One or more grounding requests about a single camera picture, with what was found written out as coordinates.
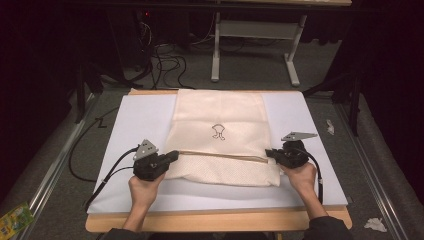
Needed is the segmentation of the metal floor rail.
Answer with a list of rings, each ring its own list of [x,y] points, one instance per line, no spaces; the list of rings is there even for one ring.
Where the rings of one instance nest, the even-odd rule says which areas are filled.
[[[365,179],[380,210],[380,213],[382,214],[382,218],[386,223],[386,227],[390,235],[392,236],[393,240],[408,240],[408,237],[405,235],[403,226],[400,223],[397,213],[393,207],[392,201],[384,190],[372,164],[370,163],[362,143],[349,126],[346,110],[341,104],[335,104],[334,108],[342,121],[343,127],[348,133],[356,153],[359,156],[361,169],[364,172]]]
[[[15,237],[12,237],[10,240],[28,240],[45,205],[47,204],[64,168],[67,163],[68,156],[70,154],[71,148],[76,142],[77,137],[82,132],[86,122],[87,117],[92,112],[94,107],[96,106],[98,100],[100,98],[99,94],[91,93],[88,98],[84,101],[86,104],[86,110],[82,115],[82,119],[75,124],[72,128],[72,131],[67,138],[64,146],[59,152],[56,159],[50,165],[47,173],[45,174],[41,184],[39,185],[35,195],[31,199],[29,203],[29,209],[33,214],[33,221],[25,227],[20,233],[18,233]]]

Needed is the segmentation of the green printed packet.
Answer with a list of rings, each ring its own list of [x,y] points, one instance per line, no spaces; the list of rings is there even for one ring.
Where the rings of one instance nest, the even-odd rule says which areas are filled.
[[[10,240],[34,221],[34,216],[27,202],[17,207],[0,218],[0,240]]]

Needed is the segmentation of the large crumpled white paper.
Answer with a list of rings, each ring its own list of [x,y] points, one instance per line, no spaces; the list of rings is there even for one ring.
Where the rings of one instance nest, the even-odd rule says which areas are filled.
[[[370,218],[370,219],[368,219],[367,222],[365,223],[364,227],[366,229],[372,229],[372,230],[383,232],[383,233],[385,233],[387,231],[387,228],[382,223],[381,218]]]

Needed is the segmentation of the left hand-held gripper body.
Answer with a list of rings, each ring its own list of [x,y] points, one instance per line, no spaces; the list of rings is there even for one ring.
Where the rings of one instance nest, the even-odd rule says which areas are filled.
[[[158,154],[158,148],[144,139],[134,157],[133,173],[140,180],[154,181],[169,169],[164,155]]]

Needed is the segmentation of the white metal stand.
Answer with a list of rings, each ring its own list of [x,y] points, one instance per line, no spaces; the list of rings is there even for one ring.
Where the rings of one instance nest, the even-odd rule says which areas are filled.
[[[351,0],[216,0],[218,5],[224,2],[229,3],[253,3],[268,4],[274,7],[350,7]],[[214,52],[212,57],[211,81],[218,82],[220,79],[220,39],[222,37],[239,38],[257,38],[271,40],[289,40],[291,49],[286,52],[284,62],[293,87],[298,87],[300,81],[293,62],[298,44],[300,42],[303,30],[307,21],[307,14],[301,14],[294,22],[275,22],[275,21],[248,21],[248,20],[222,20],[221,13],[214,14]]]

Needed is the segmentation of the black metal stand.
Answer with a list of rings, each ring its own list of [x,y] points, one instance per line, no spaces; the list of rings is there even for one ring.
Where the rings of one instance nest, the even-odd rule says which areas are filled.
[[[348,126],[352,133],[358,135],[358,113],[359,110],[359,99],[361,91],[362,77],[360,73],[342,73],[337,77],[325,80],[324,82],[311,87],[302,92],[304,97],[310,97],[317,92],[333,89],[331,96],[333,103],[342,104],[346,101],[350,103],[349,115],[348,115]]]
[[[85,62],[78,66],[76,75],[76,99],[77,99],[77,118],[76,123],[80,123],[86,112],[86,91],[88,87],[93,94],[103,92],[103,85],[100,80],[97,67],[92,62]]]

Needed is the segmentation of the person's left hand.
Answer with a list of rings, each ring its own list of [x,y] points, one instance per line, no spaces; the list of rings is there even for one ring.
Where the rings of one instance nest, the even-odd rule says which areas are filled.
[[[158,187],[165,175],[160,175],[153,181],[145,181],[133,176],[129,179],[129,189],[132,199],[132,207],[149,208],[155,201],[158,193]]]

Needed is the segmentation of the wooden table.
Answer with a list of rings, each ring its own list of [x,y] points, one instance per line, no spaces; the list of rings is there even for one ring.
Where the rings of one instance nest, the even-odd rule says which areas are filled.
[[[282,92],[282,91],[244,91]],[[131,90],[128,95],[177,94],[177,90]],[[352,228],[352,220],[347,204],[342,207],[327,208],[327,213]],[[85,224],[92,233],[107,232],[120,228],[127,213],[89,214]],[[146,232],[283,232],[298,231],[308,227],[309,220],[304,205],[289,208],[207,210],[152,212],[149,210],[142,231]]]

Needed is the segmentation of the person's right hand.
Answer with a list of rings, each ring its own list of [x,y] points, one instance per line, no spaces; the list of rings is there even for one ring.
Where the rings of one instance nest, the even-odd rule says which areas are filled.
[[[285,166],[280,166],[280,168],[288,176],[292,187],[301,197],[313,196],[315,194],[316,169],[311,163],[306,163],[294,169]]]

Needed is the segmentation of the white mesh zipper bag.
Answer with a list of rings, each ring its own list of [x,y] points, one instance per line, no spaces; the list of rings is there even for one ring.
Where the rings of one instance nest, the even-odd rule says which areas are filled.
[[[278,186],[280,168],[265,151],[270,126],[262,95],[180,90],[164,150],[178,160],[166,177],[234,186]]]

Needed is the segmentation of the white foam board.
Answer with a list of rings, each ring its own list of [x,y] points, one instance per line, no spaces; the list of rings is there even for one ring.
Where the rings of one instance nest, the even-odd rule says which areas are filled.
[[[347,204],[345,194],[322,144],[303,94],[296,91],[264,92],[262,94],[270,118],[271,145],[282,146],[281,138],[291,132],[313,133],[303,141],[306,150],[317,160],[323,177],[323,204],[327,208]],[[126,95],[106,148],[98,176],[103,180],[113,166],[120,171],[113,175],[101,193],[92,201],[89,214],[127,213],[131,207],[128,180],[133,176],[133,157],[126,151],[144,139],[150,140],[160,152],[170,130],[176,95]],[[163,180],[152,212],[207,211],[301,207],[302,201],[291,187],[286,175],[278,187],[236,187],[202,184],[185,179]]]

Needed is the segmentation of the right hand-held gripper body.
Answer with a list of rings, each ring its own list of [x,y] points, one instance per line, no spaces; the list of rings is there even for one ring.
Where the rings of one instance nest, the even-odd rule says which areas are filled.
[[[283,146],[278,150],[277,162],[289,169],[303,166],[314,157],[306,150],[303,140],[317,137],[315,133],[290,132],[282,138]]]

